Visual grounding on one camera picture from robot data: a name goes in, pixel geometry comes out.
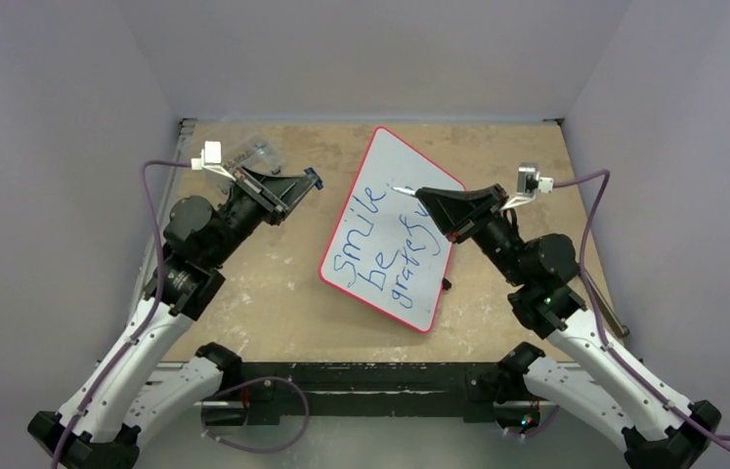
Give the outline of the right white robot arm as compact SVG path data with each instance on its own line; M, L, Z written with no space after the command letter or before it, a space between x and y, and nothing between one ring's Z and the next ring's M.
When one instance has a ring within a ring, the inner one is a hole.
M473 240L515 287L517 321L571 358L568 370L523 342L497 365L497 396L546 398L606 437L631 468L689 468L709 447L720 411L667 386L598 325L570 287L580 272L564 234L523 240L499 185L472 192L422 188L414 197L445 238Z

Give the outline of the white blue marker pen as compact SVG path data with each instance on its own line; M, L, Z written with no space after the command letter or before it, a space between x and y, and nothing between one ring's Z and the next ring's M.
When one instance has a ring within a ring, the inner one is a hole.
M392 190L407 196L416 197L416 191L408 188L393 187Z

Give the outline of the blue marker cap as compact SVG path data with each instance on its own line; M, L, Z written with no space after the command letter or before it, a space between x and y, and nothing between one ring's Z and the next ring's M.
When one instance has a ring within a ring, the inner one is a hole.
M323 180L313 167L305 168L304 173L318 191L323 189Z

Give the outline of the red framed whiteboard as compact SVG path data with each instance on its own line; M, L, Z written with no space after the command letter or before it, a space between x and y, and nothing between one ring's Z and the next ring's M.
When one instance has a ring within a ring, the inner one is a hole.
M465 188L394 132L376 128L318 274L324 283L426 333L440 303L451 243L416 198L393 187Z

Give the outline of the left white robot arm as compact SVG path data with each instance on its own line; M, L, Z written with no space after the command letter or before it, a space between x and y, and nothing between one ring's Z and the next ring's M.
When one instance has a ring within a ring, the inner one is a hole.
M86 382L55 411L39 411L31 437L55 468L130 468L146 443L201 400L237 398L269 377L247 378L241 357L201 346L179 372L153 389L147 382L175 342L202 316L224 284L227 259L261 225L281 224L307 193L322 187L313 169L300 176L220 168L226 200L181 198L156 235L156 266L128 325Z

